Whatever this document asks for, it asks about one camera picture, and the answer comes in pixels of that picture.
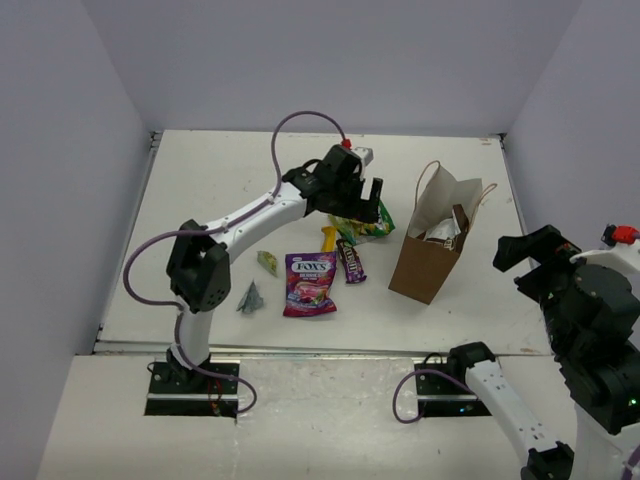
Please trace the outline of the green Fox's candy bag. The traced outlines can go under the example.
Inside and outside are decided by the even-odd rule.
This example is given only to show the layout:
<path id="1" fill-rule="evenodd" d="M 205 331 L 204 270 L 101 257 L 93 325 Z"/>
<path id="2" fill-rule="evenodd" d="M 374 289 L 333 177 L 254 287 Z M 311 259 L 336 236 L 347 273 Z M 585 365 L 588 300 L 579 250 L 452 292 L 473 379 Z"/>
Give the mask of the green Fox's candy bag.
<path id="1" fill-rule="evenodd" d="M 395 224 L 382 201 L 378 205 L 378 218 L 374 223 L 364 223 L 329 215 L 330 224 L 336 228 L 342 240 L 351 245 L 359 245 L 389 235 Z"/>

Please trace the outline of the yellow snack bar wrapper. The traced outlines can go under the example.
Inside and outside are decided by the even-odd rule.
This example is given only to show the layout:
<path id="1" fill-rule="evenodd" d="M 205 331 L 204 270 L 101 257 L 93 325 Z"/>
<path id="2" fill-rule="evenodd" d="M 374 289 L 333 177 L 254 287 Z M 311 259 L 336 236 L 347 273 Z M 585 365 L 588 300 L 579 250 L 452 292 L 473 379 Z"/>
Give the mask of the yellow snack bar wrapper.
<path id="1" fill-rule="evenodd" d="M 333 252 L 336 246 L 336 236 L 337 236 L 336 228 L 331 225 L 324 226 L 321 229 L 321 232 L 324 235 L 321 251 L 323 253 Z"/>

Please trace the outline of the brown paper bag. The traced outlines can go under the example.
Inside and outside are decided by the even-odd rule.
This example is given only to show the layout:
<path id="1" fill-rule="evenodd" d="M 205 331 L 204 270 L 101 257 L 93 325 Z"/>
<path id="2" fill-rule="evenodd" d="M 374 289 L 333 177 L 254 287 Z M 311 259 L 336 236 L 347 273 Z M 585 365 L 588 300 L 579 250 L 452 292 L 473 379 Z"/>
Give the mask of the brown paper bag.
<path id="1" fill-rule="evenodd" d="M 434 171 L 431 175 L 422 171 L 416 182 L 412 215 L 389 289 L 429 305 L 451 274 L 463 249 L 454 252 L 424 242 L 424 232 L 449 217 L 453 205 L 461 204 L 470 221 L 468 237 L 481 202 L 497 185 L 484 186 L 480 178 L 458 180 L 438 160 L 429 162 L 426 167 Z"/>

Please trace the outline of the brown kettle chips bag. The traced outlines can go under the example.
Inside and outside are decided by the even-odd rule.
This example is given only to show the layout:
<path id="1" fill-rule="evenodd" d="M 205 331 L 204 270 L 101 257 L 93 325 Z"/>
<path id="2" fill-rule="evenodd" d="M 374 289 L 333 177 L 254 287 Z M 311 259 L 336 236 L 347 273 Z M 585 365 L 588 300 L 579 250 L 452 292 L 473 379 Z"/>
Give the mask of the brown kettle chips bag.
<path id="1" fill-rule="evenodd" d="M 461 252 L 469 232 L 470 221 L 461 204 L 452 206 L 451 215 L 424 232 L 422 240 L 446 250 Z"/>

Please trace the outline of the purple Fox's berries bag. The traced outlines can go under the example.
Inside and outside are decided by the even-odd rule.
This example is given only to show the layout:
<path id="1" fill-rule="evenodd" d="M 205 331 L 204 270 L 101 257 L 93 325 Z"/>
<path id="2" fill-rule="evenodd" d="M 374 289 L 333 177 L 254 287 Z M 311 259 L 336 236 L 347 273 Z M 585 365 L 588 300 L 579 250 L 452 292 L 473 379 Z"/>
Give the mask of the purple Fox's berries bag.
<path id="1" fill-rule="evenodd" d="M 334 313 L 330 289 L 337 270 L 335 252 L 285 255 L 285 317 L 315 317 Z"/>

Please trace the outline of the light green triangular packet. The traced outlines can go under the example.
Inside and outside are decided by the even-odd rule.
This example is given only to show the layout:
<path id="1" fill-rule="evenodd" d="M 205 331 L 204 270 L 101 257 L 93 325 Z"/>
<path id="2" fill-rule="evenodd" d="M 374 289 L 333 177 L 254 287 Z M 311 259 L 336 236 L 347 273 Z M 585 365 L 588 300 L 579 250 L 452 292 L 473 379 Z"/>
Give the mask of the light green triangular packet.
<path id="1" fill-rule="evenodd" d="M 269 274 L 277 276 L 277 258 L 268 251 L 257 252 L 257 262 L 264 268 Z"/>

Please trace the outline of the grey snack packet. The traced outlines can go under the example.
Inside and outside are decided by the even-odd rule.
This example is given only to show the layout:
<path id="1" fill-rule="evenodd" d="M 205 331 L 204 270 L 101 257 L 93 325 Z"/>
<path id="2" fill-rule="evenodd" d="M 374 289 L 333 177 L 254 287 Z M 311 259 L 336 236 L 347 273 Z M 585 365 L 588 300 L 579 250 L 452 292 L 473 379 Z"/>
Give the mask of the grey snack packet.
<path id="1" fill-rule="evenodd" d="M 239 301 L 236 310 L 242 314 L 250 315 L 263 307 L 264 299 L 259 292 L 258 286 L 252 281 Z"/>

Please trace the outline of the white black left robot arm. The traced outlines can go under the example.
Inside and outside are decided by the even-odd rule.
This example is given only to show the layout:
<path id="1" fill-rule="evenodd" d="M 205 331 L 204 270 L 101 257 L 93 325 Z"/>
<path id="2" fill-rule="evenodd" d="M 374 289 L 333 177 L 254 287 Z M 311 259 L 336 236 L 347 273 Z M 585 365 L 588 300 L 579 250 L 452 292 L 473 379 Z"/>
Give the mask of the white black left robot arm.
<path id="1" fill-rule="evenodd" d="M 231 290 L 230 267 L 247 249 L 275 230 L 318 211 L 373 223 L 383 180 L 372 180 L 364 199 L 365 170 L 373 150 L 334 145 L 324 158 L 287 171 L 280 186 L 233 214 L 199 225 L 184 223 L 167 265 L 179 316 L 170 351 L 177 364 L 172 379 L 185 392 L 201 390 L 208 379 L 208 338 L 213 311 Z"/>

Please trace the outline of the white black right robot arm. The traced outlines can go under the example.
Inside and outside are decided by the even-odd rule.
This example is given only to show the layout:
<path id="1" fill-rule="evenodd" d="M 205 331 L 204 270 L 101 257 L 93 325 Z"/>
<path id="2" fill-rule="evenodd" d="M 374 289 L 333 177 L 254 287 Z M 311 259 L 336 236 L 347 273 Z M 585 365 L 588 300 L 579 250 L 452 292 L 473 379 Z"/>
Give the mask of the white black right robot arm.
<path id="1" fill-rule="evenodd" d="M 540 309 L 555 371 L 506 373 L 482 343 L 453 348 L 451 389 L 487 408 L 522 464 L 522 479 L 636 479 L 639 476 L 639 349 L 630 338 L 639 299 L 639 231 L 610 224 L 603 247 L 582 250 L 553 226 L 499 239 L 494 267 L 515 278 Z"/>

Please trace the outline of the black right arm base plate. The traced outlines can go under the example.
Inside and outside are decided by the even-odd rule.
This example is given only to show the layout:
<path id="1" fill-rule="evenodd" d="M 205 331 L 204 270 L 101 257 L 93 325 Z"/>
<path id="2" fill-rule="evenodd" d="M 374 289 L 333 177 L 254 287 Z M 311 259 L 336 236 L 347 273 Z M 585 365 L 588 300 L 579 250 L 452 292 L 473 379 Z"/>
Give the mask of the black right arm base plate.
<path id="1" fill-rule="evenodd" d="M 434 374 L 415 378 L 418 411 L 423 418 L 489 417 L 486 406 L 466 390 Z"/>

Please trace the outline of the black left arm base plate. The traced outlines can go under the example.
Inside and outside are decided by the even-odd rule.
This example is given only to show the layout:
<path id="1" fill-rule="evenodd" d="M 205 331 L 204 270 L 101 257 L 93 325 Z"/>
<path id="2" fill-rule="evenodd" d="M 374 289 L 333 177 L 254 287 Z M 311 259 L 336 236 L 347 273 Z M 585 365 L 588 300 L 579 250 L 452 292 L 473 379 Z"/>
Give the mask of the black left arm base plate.
<path id="1" fill-rule="evenodd" d="M 147 365 L 150 382 L 145 416 L 237 417 L 238 383 L 195 374 L 182 379 L 166 362 Z"/>

